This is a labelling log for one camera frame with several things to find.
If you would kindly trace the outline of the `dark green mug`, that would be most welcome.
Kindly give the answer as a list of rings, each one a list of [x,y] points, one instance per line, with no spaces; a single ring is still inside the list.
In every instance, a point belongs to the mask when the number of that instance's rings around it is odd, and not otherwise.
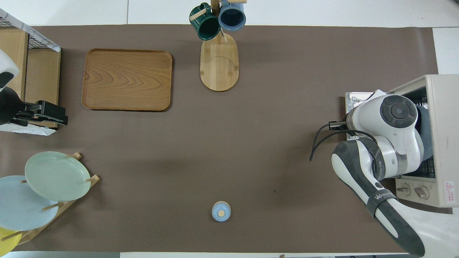
[[[212,13],[211,6],[207,2],[192,9],[189,21],[201,40],[211,40],[220,32],[218,18]]]

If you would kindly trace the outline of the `wooden stepped shelf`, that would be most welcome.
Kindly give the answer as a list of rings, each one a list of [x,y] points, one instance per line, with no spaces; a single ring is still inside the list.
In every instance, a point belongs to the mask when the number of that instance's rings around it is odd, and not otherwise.
[[[58,105],[61,52],[49,48],[28,49],[28,36],[16,28],[0,28],[0,49],[19,69],[18,75],[6,87],[16,91],[21,101],[47,101],[58,106],[58,114],[65,115],[65,109]],[[27,126],[0,125],[0,131],[25,130],[30,134],[50,135],[58,125],[49,122],[49,128],[45,128],[42,122],[28,121]]]

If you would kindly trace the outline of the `yellow plate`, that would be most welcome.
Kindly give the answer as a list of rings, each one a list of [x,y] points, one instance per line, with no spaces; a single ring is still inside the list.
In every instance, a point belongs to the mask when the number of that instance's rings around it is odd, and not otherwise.
[[[2,238],[8,237],[10,235],[13,235],[13,237],[2,240]],[[0,257],[12,251],[18,245],[19,241],[21,240],[21,237],[21,231],[7,230],[5,228],[0,227]]]

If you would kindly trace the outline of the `wooden serving tray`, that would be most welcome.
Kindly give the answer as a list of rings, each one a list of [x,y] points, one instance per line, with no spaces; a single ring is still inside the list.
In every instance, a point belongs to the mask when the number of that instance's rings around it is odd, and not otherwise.
[[[82,104],[92,110],[161,112],[169,108],[173,58],[151,49],[91,49]]]

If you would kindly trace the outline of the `wooden plate rack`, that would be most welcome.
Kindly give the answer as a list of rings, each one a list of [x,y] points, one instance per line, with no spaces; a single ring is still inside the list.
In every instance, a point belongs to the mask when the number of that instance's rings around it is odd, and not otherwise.
[[[74,153],[72,155],[69,155],[69,154],[66,154],[66,155],[68,157],[74,157],[77,160],[79,160],[80,157],[81,157],[81,155],[78,152],[76,152],[76,153]],[[90,181],[91,187],[92,187],[95,183],[97,183],[99,181],[99,177],[97,175],[90,175],[90,178],[88,179],[88,181]],[[22,180],[21,183],[27,183],[26,178],[25,178],[25,180]],[[69,208],[76,200],[73,200],[73,201],[57,201],[57,204],[51,205],[49,207],[45,207],[45,208],[43,208],[43,210],[46,211],[46,210],[52,209],[53,207],[58,207],[58,211],[57,211],[56,216],[54,217],[54,219],[51,220],[51,222],[53,222],[67,208]],[[33,229],[33,230],[22,231],[22,237],[21,237],[21,240],[19,241],[18,245],[20,245],[22,243],[25,243],[25,242],[28,242],[31,239],[33,239],[34,237],[36,237],[36,235],[38,235],[51,222],[49,222],[46,225],[43,225],[42,227],[39,227],[39,228],[36,228],[36,229]],[[10,237],[13,237],[13,235],[10,235],[8,237],[2,238],[2,240],[8,239]]]

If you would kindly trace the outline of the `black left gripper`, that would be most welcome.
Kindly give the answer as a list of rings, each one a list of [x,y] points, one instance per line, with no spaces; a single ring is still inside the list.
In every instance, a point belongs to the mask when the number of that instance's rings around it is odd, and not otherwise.
[[[47,101],[24,102],[10,87],[2,88],[0,92],[0,125],[27,126],[28,121],[42,122],[43,127],[49,128],[49,122],[67,125],[68,116],[58,114],[58,106],[55,104]]]

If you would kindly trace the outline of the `small light blue plate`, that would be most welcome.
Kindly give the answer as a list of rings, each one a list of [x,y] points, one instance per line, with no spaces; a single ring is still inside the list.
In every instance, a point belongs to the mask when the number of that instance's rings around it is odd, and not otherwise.
[[[432,134],[431,134],[431,120],[429,111],[415,104],[418,111],[418,120],[415,124],[416,130],[420,135],[420,138],[423,143],[423,158],[422,161],[425,161],[433,156],[433,143],[432,143]]]

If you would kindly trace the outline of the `brown table mat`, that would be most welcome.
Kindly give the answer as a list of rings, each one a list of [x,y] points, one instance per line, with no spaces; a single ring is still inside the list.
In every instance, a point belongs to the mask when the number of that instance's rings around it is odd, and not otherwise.
[[[100,181],[17,251],[401,253],[336,176],[317,129],[345,113],[346,92],[391,90],[437,73],[431,28],[246,26],[232,34],[240,76],[226,92],[200,78],[202,42],[187,25],[37,27],[62,48],[49,137],[0,132],[0,177],[42,151],[82,154]],[[91,49],[173,57],[164,112],[94,111],[81,101]],[[231,217],[217,222],[213,204]]]

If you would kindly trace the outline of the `wooden mug tree stand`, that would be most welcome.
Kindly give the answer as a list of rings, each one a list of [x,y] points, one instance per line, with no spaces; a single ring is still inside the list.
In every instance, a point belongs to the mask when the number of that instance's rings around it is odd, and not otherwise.
[[[220,0],[210,0],[212,13],[218,18]],[[239,56],[236,41],[220,26],[219,34],[202,42],[200,78],[210,90],[223,92],[232,88],[239,78]]]

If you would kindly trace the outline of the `pale green plate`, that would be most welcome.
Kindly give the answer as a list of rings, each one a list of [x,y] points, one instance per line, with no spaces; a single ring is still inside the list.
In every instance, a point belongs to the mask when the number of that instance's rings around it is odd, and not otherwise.
[[[85,196],[91,183],[87,168],[74,157],[47,151],[33,155],[25,165],[31,189],[53,201],[73,201]]]

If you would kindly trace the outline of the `blue mug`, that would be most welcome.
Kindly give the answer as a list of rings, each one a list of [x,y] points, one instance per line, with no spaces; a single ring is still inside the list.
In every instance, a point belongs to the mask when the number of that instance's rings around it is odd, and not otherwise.
[[[238,31],[246,24],[244,4],[247,0],[220,0],[218,21],[227,31]]]

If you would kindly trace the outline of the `white patterned cloth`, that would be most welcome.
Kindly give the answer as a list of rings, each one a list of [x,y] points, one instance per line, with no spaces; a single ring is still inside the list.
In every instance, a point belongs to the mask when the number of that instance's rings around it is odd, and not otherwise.
[[[40,32],[36,31],[31,26],[23,23],[19,19],[10,15],[10,13],[0,8],[0,28],[16,28],[23,31],[28,36],[28,49],[52,49],[60,52],[59,45],[46,38]]]

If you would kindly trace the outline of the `large light blue plate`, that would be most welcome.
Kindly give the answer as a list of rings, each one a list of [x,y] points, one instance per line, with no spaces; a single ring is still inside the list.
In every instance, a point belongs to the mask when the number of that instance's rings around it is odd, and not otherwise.
[[[8,230],[33,230],[51,222],[58,207],[44,211],[43,208],[57,204],[37,194],[23,175],[0,178],[0,227]]]

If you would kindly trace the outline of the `white toaster oven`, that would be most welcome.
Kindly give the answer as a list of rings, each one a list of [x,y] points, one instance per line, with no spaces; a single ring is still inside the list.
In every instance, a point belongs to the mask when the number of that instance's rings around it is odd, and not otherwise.
[[[409,196],[396,191],[397,197],[433,207],[459,208],[459,75],[424,75],[384,93],[404,96],[430,115],[433,156],[421,161],[415,171],[392,177],[396,187],[407,183],[411,188]],[[420,186],[429,189],[428,200],[416,195],[414,188]]]

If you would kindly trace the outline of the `glass oven door with handle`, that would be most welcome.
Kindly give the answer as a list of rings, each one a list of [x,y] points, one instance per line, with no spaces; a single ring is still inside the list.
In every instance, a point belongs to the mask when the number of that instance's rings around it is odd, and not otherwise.
[[[359,106],[363,102],[365,102],[370,96],[372,96],[373,92],[346,92],[345,93],[345,111],[346,116],[344,118],[347,121],[347,117],[349,112],[352,109]]]

